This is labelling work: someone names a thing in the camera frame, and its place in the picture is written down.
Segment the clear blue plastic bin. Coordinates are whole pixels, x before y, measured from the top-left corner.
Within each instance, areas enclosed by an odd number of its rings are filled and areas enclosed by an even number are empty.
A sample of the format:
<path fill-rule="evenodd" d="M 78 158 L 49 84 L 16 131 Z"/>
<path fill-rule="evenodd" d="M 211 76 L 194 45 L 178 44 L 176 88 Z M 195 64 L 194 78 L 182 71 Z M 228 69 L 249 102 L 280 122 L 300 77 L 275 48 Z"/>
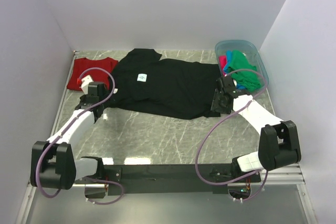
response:
<path fill-rule="evenodd" d="M 249 63 L 253 66 L 256 66 L 257 71 L 255 73 L 257 74 L 258 79 L 261 83 L 261 88 L 258 90 L 255 90 L 254 92 L 250 92 L 250 93 L 257 94 L 264 88 L 265 85 L 268 84 L 267 71 L 265 69 L 265 66 L 263 64 L 263 61 L 259 55 L 257 48 L 252 43 L 246 40 L 224 40 L 224 41 L 218 42 L 215 46 L 215 54 L 216 54 L 218 65 L 219 65 L 218 57 L 222 55 L 226 55 L 226 51 L 233 51 L 233 50 L 238 50 L 242 52 L 246 56 Z"/>

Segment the black t shirt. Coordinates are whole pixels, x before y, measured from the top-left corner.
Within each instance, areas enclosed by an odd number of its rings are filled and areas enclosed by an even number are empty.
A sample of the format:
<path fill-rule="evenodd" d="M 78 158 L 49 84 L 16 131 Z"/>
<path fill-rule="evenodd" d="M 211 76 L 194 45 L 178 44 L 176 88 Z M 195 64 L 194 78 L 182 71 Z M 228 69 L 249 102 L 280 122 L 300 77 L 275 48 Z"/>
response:
<path fill-rule="evenodd" d="M 216 64 L 162 58 L 153 49 L 133 49 L 112 70 L 117 92 L 106 102 L 110 108 L 191 120 L 219 117 L 211 110 Z"/>

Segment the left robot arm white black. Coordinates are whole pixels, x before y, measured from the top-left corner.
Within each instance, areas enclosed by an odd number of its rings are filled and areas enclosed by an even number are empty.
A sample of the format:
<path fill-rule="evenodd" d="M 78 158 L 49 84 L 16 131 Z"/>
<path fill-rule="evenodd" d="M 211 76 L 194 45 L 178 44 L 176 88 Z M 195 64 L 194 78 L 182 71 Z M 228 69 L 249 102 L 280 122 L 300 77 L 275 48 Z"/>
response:
<path fill-rule="evenodd" d="M 102 158 L 85 156 L 76 160 L 73 148 L 102 116 L 109 96 L 104 83 L 89 83 L 88 93 L 81 96 L 80 103 L 63 127 L 48 140 L 37 141 L 32 146 L 30 183 L 34 187 L 70 189 L 75 181 L 84 177 L 93 183 L 104 179 Z"/>

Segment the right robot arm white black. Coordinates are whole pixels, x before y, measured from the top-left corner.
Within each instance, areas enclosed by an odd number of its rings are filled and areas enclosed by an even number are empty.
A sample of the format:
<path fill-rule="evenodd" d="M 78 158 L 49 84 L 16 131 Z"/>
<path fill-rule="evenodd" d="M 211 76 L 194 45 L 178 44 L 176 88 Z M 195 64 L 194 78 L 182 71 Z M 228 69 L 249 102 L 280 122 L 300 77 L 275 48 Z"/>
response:
<path fill-rule="evenodd" d="M 274 170 L 301 161 L 297 126 L 267 111 L 247 90 L 237 89 L 229 76 L 216 80 L 211 110 L 231 115 L 237 112 L 259 134 L 258 150 L 233 159 L 230 175 L 241 182 L 253 170 Z"/>

